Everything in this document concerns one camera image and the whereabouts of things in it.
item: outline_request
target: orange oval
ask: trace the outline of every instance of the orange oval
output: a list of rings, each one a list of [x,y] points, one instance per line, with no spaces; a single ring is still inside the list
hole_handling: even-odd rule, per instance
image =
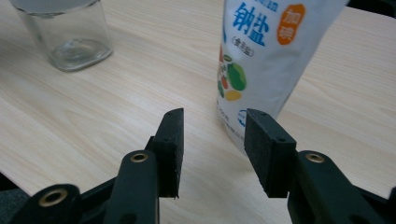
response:
[[[293,41],[304,14],[305,7],[303,4],[289,5],[283,11],[277,27],[277,42],[280,45],[288,45]]]

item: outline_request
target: transparent cup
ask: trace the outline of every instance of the transparent cup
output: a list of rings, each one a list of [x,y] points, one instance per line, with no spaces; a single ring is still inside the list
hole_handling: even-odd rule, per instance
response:
[[[10,0],[41,53],[59,70],[76,71],[112,52],[99,0]]]

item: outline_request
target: jar lid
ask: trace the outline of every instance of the jar lid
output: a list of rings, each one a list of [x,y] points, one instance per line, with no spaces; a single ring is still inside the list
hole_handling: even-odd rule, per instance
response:
[[[99,0],[10,0],[18,10],[27,14],[61,14],[88,7]]]

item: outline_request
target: refill pouch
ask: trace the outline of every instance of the refill pouch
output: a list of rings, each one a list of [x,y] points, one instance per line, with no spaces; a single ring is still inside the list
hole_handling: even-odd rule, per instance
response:
[[[347,0],[225,0],[217,108],[245,154],[247,108],[277,118]]]

